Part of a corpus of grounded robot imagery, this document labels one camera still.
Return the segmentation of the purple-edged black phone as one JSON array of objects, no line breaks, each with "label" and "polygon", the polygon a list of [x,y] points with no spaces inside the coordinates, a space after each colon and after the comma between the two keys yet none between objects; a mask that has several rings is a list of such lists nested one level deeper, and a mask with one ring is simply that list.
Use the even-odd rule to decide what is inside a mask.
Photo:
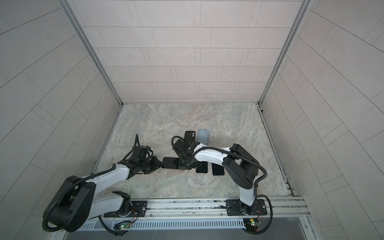
[{"label": "purple-edged black phone", "polygon": [[179,169],[179,158],[175,157],[164,157],[162,168],[164,169],[171,169],[171,170],[178,170]]}]

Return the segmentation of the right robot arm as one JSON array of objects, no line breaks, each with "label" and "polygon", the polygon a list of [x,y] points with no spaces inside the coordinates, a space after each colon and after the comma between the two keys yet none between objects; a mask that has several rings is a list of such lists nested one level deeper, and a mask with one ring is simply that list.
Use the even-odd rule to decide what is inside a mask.
[{"label": "right robot arm", "polygon": [[240,187],[239,205],[242,211],[247,215],[255,211],[253,205],[258,182],[267,176],[267,172],[243,147],[234,144],[230,148],[216,148],[178,140],[173,144],[173,150],[179,157],[181,169],[196,169],[202,162],[222,166]]}]

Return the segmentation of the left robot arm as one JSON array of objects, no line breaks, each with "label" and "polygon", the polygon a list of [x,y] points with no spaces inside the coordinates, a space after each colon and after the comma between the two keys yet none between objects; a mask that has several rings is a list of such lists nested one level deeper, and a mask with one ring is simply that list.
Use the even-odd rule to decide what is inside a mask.
[{"label": "left robot arm", "polygon": [[122,191],[98,197],[110,186],[137,174],[150,174],[163,163],[156,156],[149,159],[119,161],[111,168],[82,178],[70,176],[61,185],[43,213],[42,228],[45,232],[65,230],[74,232],[87,220],[112,213],[115,217],[139,214],[131,204],[131,196]]}]

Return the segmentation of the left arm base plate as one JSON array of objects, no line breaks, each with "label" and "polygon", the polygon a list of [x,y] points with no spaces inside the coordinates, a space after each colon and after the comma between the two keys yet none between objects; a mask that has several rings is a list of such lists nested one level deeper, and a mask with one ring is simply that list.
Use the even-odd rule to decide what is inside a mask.
[{"label": "left arm base plate", "polygon": [[125,201],[119,210],[103,215],[105,218],[137,218],[144,217],[147,201]]}]

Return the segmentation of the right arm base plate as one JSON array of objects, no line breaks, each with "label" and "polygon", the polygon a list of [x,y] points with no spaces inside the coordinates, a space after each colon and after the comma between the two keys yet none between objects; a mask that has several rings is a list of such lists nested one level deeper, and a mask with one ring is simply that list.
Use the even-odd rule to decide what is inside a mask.
[{"label": "right arm base plate", "polygon": [[265,201],[256,199],[253,205],[248,206],[240,200],[226,200],[228,216],[266,216],[268,214]]}]

